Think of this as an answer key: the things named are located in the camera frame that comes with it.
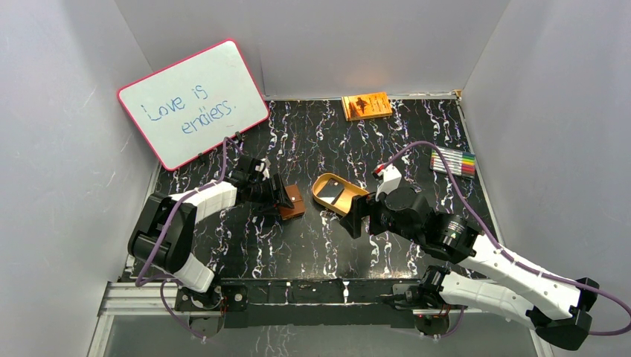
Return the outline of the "gold oval tin tray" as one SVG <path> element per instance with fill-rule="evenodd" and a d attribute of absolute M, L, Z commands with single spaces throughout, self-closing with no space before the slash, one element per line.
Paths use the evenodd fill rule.
<path fill-rule="evenodd" d="M 367 190 L 334 173 L 320 175 L 313 183 L 311 192 L 315 202 L 340 216 L 349 213 L 355 196 L 369 194 Z"/>

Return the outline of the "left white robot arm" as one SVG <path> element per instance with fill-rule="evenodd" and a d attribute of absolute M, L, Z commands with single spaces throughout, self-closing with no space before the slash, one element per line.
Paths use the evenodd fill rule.
<path fill-rule="evenodd" d="M 129 255 L 156 267 L 193 291 L 203 309 L 221 303 L 222 289 L 212 283 L 215 273 L 192 252 L 197 223 L 244 202 L 259 205 L 261 213 L 280 216 L 295 207 L 279 174 L 271 174 L 267 161 L 244 156 L 219 179 L 173 195 L 153 193 L 144 204 L 129 238 Z"/>

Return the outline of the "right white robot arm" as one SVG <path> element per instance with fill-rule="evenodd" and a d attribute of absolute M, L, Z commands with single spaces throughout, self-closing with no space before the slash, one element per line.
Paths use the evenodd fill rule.
<path fill-rule="evenodd" d="M 586 340 L 592 325 L 589 310 L 597 299 L 594 292 L 546 279 L 546 270 L 533 263 L 519 267 L 519 260 L 510 262 L 503 247 L 496 247 L 463 217 L 434 211 L 412 188 L 353 197 L 341 224 L 354 239 L 362 234 L 364 217 L 369 218 L 372 235 L 391 232 L 416 243 L 435 259 L 489 278 L 483 283 L 429 266 L 418 286 L 395 288 L 387 299 L 390 304 L 480 309 L 517 321 L 564 350 L 578 350 Z"/>

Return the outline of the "brown leather card holder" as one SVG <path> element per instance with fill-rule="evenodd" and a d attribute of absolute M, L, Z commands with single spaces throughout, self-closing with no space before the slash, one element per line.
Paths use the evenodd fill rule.
<path fill-rule="evenodd" d="M 301 191 L 296 184 L 285 187 L 286 194 L 292 203 L 291 208 L 279 207 L 279 214 L 283 221 L 301 217 L 306 212 L 306 205 L 304 203 Z"/>

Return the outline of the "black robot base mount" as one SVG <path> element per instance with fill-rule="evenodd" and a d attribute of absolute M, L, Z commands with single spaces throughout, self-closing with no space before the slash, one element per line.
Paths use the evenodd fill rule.
<path fill-rule="evenodd" d="M 418 279 L 222 279 L 206 293 L 181 288 L 175 310 L 215 315 L 228 329 L 386 326 L 440 338 L 460 322 L 461 308 L 422 297 L 422 286 Z"/>

